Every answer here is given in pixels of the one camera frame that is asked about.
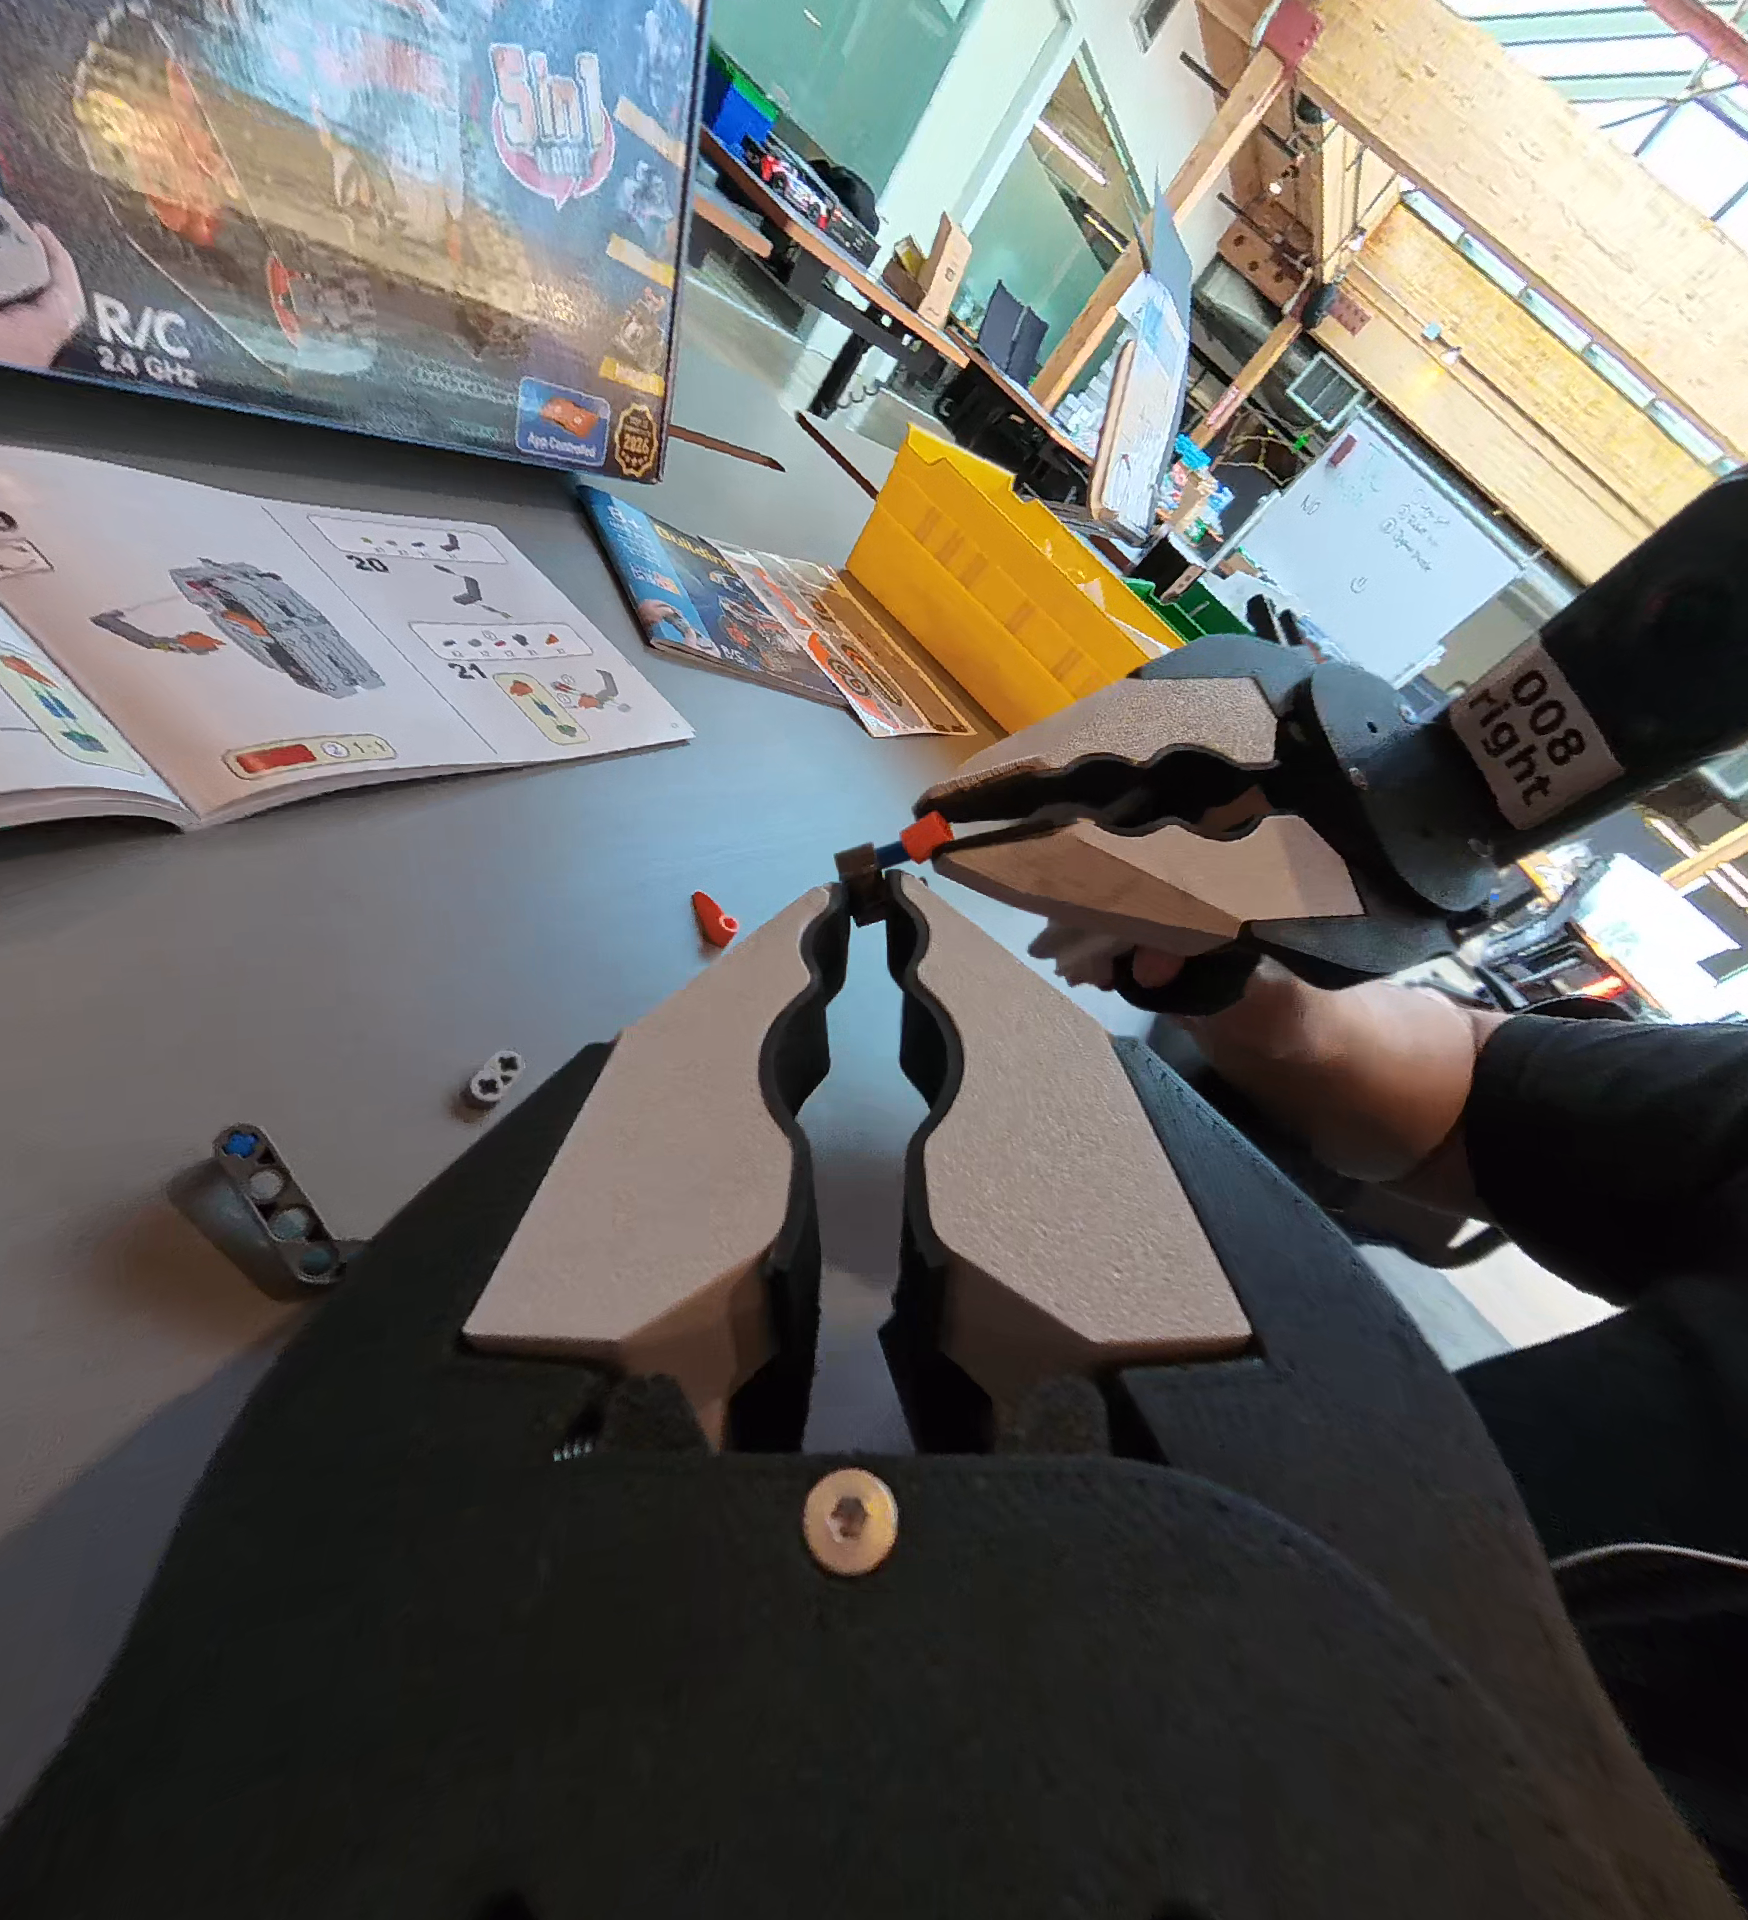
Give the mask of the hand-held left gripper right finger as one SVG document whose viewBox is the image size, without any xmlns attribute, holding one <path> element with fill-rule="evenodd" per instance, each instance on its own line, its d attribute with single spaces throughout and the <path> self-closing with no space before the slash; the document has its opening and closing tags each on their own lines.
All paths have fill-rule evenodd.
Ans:
<svg viewBox="0 0 1748 1920">
<path fill-rule="evenodd" d="M 1131 1046 L 913 877 L 886 881 L 886 962 L 929 1108 L 882 1327 L 913 1447 L 987 1453 L 1052 1381 L 1249 1356 Z"/>
</svg>

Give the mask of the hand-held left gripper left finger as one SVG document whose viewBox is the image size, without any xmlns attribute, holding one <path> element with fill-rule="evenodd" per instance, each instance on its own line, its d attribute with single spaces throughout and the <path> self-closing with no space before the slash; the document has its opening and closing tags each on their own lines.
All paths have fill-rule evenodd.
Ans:
<svg viewBox="0 0 1748 1920">
<path fill-rule="evenodd" d="M 715 1449 L 804 1433 L 813 1156 L 851 940 L 818 884 L 618 1033 L 462 1324 L 480 1354 L 666 1374 Z"/>
</svg>

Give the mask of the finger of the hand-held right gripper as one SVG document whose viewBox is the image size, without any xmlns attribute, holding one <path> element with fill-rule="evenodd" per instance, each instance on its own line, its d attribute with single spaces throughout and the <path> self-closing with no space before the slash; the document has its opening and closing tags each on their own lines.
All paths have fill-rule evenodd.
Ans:
<svg viewBox="0 0 1748 1920">
<path fill-rule="evenodd" d="M 1279 721 L 1253 680 L 1131 677 L 969 757 L 915 799 L 911 832 L 1244 834 L 1276 811 Z"/>
<path fill-rule="evenodd" d="M 1082 811 L 953 826 L 934 875 L 1043 921 L 1144 950 L 1216 950 L 1273 924 L 1352 923 L 1365 900 L 1306 821 L 1270 812 L 1231 834 L 1181 823 L 1106 826 Z"/>
</svg>

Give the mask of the person's right forearm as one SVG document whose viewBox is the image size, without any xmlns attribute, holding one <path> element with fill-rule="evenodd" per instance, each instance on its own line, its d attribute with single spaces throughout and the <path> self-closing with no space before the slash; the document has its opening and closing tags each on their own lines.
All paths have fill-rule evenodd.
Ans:
<svg viewBox="0 0 1748 1920">
<path fill-rule="evenodd" d="M 1478 1207 L 1559 1279 L 1748 1285 L 1748 1026 L 1510 1017 L 1459 1137 Z"/>
</svg>

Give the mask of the person's right hand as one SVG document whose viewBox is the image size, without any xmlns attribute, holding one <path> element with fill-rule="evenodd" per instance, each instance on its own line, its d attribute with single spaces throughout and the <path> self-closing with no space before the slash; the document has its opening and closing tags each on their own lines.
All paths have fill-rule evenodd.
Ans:
<svg viewBox="0 0 1748 1920">
<path fill-rule="evenodd" d="M 1506 1016 L 1426 988 L 1318 989 L 1269 966 L 1232 1005 L 1173 1024 L 1318 1164 L 1438 1209 L 1468 1205 L 1461 1116 Z"/>
</svg>

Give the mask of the yellow storage bin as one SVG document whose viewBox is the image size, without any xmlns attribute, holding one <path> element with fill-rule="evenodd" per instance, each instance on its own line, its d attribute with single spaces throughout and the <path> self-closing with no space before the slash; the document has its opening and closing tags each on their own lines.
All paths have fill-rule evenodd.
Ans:
<svg viewBox="0 0 1748 1920">
<path fill-rule="evenodd" d="M 1179 647 L 1123 577 L 1011 475 L 909 427 L 848 575 L 1005 732 Z"/>
</svg>

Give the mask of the orange sticker sheet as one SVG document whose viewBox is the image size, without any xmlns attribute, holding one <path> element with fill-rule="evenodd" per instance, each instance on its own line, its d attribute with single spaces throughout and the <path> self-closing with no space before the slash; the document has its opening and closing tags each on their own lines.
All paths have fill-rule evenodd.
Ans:
<svg viewBox="0 0 1748 1920">
<path fill-rule="evenodd" d="M 873 737 L 974 737 L 959 703 L 915 660 L 899 630 L 845 573 L 716 542 L 770 627 Z"/>
</svg>

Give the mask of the whiteboard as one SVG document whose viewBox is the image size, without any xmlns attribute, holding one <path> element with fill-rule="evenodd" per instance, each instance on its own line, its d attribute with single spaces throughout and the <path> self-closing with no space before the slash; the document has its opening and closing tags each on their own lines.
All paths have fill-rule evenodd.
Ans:
<svg viewBox="0 0 1748 1920">
<path fill-rule="evenodd" d="M 1519 579 L 1533 550 L 1367 410 L 1232 542 L 1331 650 L 1406 685 Z"/>
</svg>

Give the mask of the standing sign board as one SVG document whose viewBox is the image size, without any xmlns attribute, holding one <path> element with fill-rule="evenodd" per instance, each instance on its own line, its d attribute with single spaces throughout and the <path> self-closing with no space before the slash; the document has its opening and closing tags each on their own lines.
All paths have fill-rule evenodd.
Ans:
<svg viewBox="0 0 1748 1920">
<path fill-rule="evenodd" d="M 1144 271 L 1116 306 L 1127 337 L 1112 361 L 1087 510 L 1127 540 L 1149 535 L 1185 398 L 1192 263 L 1156 194 Z"/>
</svg>

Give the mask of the grey angled beam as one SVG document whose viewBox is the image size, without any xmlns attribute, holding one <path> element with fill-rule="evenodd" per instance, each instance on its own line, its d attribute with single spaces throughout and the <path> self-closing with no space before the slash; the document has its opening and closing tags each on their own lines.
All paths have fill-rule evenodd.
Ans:
<svg viewBox="0 0 1748 1920">
<path fill-rule="evenodd" d="M 343 1236 L 260 1127 L 223 1127 L 209 1155 L 164 1188 L 172 1209 L 266 1298 L 310 1302 L 343 1283 L 366 1247 Z"/>
</svg>

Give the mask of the cardboard box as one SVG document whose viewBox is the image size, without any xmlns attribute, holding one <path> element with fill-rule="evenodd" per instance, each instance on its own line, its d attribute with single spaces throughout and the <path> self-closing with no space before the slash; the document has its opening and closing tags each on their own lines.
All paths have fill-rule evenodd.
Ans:
<svg viewBox="0 0 1748 1920">
<path fill-rule="evenodd" d="M 929 327 L 940 328 L 950 319 L 970 256 L 972 237 L 967 228 L 942 212 L 934 229 L 934 243 L 923 252 L 915 272 L 918 301 L 913 311 Z"/>
</svg>

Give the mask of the long wooden table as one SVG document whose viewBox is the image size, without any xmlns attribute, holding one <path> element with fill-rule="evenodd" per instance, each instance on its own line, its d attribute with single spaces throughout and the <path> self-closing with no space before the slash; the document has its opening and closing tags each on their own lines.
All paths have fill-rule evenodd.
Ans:
<svg viewBox="0 0 1748 1920">
<path fill-rule="evenodd" d="M 957 372 L 980 366 L 987 384 L 1030 422 L 1052 456 L 1079 472 L 1093 458 L 1084 452 L 1041 404 L 996 366 L 977 339 L 942 328 L 899 301 L 882 279 L 844 255 L 820 228 L 776 200 L 765 181 L 708 134 L 699 135 L 699 156 L 715 169 L 715 192 L 695 189 L 695 221 L 716 228 L 742 252 L 770 263 L 774 247 L 792 250 L 788 292 L 800 305 L 841 325 L 861 348 L 882 348 L 898 366 L 920 372 L 932 359 Z"/>
</svg>

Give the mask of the red toy car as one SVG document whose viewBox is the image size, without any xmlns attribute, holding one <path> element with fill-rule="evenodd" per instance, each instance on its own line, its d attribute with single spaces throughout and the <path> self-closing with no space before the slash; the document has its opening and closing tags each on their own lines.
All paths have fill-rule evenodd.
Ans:
<svg viewBox="0 0 1748 1920">
<path fill-rule="evenodd" d="M 864 269 L 876 263 L 877 214 L 866 181 L 830 161 L 801 157 L 776 138 L 742 138 L 738 153 L 749 174 L 786 207 L 828 236 Z"/>
</svg>

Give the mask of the blue storage bin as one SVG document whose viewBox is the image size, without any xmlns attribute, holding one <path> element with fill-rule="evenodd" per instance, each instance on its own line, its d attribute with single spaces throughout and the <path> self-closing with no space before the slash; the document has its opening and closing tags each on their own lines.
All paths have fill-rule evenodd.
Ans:
<svg viewBox="0 0 1748 1920">
<path fill-rule="evenodd" d="M 737 157 L 745 157 L 749 144 L 765 148 L 779 106 L 722 50 L 713 48 L 705 69 L 700 129 Z"/>
</svg>

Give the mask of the robot kit box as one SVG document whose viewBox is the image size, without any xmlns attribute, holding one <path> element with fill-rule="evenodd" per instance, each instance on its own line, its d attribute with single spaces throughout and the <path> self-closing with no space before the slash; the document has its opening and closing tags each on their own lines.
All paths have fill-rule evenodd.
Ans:
<svg viewBox="0 0 1748 1920">
<path fill-rule="evenodd" d="M 0 364 L 658 477 L 695 3 L 0 3 Z"/>
</svg>

